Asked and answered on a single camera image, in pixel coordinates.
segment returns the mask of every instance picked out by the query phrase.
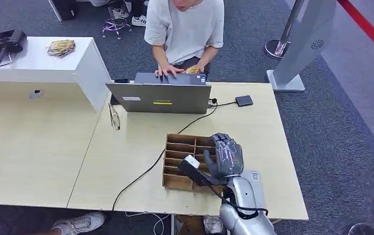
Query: laptop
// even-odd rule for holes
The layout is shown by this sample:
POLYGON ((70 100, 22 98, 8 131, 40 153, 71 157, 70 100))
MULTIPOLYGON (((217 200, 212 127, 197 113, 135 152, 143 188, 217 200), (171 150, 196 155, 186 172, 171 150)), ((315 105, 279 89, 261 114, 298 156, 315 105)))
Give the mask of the laptop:
POLYGON ((201 74, 155 77, 138 73, 134 83, 106 83, 127 112, 205 114, 211 86, 201 74))

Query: chair leg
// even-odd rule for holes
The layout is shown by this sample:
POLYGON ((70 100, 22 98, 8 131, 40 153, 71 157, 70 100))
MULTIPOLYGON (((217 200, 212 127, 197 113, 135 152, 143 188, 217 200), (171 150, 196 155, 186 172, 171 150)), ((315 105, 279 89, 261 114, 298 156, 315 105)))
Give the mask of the chair leg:
POLYGON ((106 37, 105 35, 106 31, 115 31, 116 34, 118 35, 118 39, 122 39, 120 37, 119 30, 128 26, 129 31, 132 31, 131 25, 127 23, 127 19, 125 18, 115 19, 112 7, 108 7, 107 10, 109 12, 110 19, 106 20, 103 24, 102 37, 104 38, 106 37))

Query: red rope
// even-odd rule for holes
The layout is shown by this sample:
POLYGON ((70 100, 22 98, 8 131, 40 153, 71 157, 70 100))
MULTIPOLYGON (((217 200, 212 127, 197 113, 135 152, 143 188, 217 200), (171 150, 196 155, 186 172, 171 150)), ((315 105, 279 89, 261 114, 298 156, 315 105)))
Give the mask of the red rope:
POLYGON ((337 0, 340 5, 347 11, 360 28, 373 40, 374 42, 374 27, 370 24, 363 15, 351 4, 349 0, 337 0))

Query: eyeglasses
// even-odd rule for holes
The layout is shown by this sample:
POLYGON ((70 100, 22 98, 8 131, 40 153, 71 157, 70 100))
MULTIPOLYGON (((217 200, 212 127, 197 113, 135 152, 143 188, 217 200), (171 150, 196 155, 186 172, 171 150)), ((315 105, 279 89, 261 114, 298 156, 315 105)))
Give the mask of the eyeglasses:
POLYGON ((116 109, 109 103, 109 112, 110 112, 110 122, 111 125, 119 131, 121 129, 121 120, 119 118, 118 112, 116 109))

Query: shoe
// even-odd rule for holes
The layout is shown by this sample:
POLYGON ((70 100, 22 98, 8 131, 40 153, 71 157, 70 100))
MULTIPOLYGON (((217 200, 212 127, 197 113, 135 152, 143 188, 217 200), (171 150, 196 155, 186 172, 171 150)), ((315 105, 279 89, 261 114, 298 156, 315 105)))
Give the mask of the shoe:
POLYGON ((115 19, 119 18, 128 18, 129 14, 125 12, 122 8, 114 8, 113 9, 113 15, 115 16, 115 19))
POLYGON ((147 17, 141 15, 139 17, 132 17, 132 25, 146 27, 147 26, 147 17))
POLYGON ((60 228, 62 235, 76 235, 93 231, 104 223, 104 215, 101 212, 92 212, 72 219, 58 220, 52 229, 60 228))

